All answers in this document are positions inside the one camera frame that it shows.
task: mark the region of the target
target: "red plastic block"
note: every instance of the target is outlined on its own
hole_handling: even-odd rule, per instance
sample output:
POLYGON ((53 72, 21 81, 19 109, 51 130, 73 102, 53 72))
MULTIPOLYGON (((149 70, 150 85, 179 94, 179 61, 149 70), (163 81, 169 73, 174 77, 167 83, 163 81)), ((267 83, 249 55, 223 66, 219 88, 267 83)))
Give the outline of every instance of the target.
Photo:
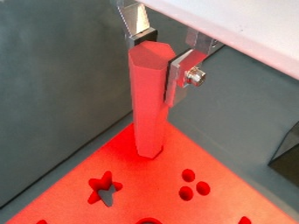
POLYGON ((169 123, 157 159, 138 156, 130 125, 9 224, 41 220, 50 224, 297 223, 169 123), (123 184, 111 207, 103 201, 89 203, 90 180, 103 179, 107 172, 123 184))
POLYGON ((131 91, 138 154, 155 158, 163 149, 169 106, 165 104, 165 83, 173 48, 146 41, 129 52, 131 91))

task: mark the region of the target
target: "circular hole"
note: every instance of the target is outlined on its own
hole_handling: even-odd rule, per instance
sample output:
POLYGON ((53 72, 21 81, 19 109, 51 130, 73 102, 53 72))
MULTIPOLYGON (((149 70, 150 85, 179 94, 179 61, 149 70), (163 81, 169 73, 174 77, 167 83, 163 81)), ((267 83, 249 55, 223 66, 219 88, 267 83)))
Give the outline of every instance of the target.
POLYGON ((251 220, 249 217, 243 216, 238 222, 238 224, 251 224, 251 220))
POLYGON ((194 173, 194 171, 190 170, 190 169, 186 169, 182 172, 182 178, 183 178, 185 181, 193 182, 195 180, 195 173, 194 173))
POLYGON ((189 186, 182 187, 179 194, 183 200, 189 201, 193 199, 193 189, 189 186))
POLYGON ((206 182, 201 181, 197 185, 197 191, 201 195, 206 196, 211 192, 211 187, 206 182))
POLYGON ((155 218, 143 218, 137 224, 163 224, 163 223, 155 218))

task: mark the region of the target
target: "gray surface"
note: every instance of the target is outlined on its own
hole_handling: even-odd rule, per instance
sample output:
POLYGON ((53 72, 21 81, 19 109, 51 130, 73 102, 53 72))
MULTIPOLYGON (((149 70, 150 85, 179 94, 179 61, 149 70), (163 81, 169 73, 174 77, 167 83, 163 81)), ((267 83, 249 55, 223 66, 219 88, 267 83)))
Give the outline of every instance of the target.
POLYGON ((299 120, 299 81, 225 47, 170 121, 299 221, 299 188, 267 163, 299 120))
POLYGON ((109 1, 0 2, 0 206, 130 110, 109 1))

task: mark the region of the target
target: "red board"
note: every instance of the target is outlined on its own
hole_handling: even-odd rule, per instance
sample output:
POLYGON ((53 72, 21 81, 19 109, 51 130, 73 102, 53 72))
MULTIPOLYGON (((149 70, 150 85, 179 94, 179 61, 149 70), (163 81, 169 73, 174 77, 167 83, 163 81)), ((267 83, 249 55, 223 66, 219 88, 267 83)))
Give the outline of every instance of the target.
POLYGON ((138 156, 131 124, 9 224, 39 221, 49 224, 297 223, 170 123, 163 152, 155 159, 138 156), (94 180, 110 177, 118 183, 114 205, 107 207, 102 200, 90 204, 94 180))

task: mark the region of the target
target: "gray wall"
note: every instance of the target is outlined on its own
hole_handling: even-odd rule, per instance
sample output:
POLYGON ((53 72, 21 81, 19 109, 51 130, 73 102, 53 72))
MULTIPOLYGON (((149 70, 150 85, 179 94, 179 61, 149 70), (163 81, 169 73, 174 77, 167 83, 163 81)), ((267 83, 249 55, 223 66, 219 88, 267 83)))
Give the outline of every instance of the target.
POLYGON ((109 1, 0 2, 0 206, 130 110, 109 1))

